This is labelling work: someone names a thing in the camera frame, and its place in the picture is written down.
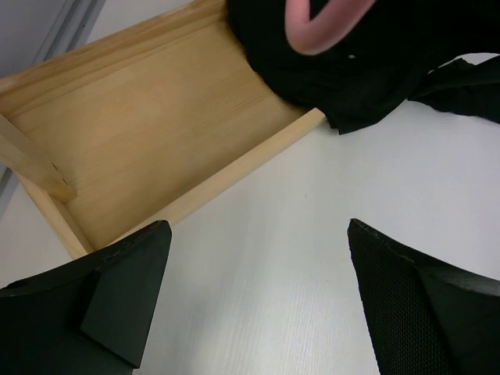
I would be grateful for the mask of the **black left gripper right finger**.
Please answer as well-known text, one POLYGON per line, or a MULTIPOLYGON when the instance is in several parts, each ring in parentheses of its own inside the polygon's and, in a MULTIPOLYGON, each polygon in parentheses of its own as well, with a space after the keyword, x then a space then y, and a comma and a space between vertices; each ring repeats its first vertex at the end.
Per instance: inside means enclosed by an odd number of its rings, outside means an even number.
POLYGON ((497 374, 499 282, 353 219, 348 244, 382 374, 497 374))

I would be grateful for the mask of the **pink wire hanger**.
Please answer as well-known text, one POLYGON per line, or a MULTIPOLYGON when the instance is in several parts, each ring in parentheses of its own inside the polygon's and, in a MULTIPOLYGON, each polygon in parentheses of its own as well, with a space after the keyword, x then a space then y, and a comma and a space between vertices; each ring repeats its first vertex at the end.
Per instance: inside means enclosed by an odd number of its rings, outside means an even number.
POLYGON ((375 0, 331 0, 314 17, 310 1, 286 1, 285 34, 302 55, 317 55, 340 42, 373 7, 375 0))

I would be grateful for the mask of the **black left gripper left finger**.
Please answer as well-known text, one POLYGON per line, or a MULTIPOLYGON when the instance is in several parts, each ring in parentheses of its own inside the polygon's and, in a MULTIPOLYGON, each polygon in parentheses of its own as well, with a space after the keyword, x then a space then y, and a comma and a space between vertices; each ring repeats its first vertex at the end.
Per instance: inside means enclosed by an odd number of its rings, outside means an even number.
POLYGON ((155 221, 1 289, 3 374, 131 374, 139 368, 172 230, 155 221))

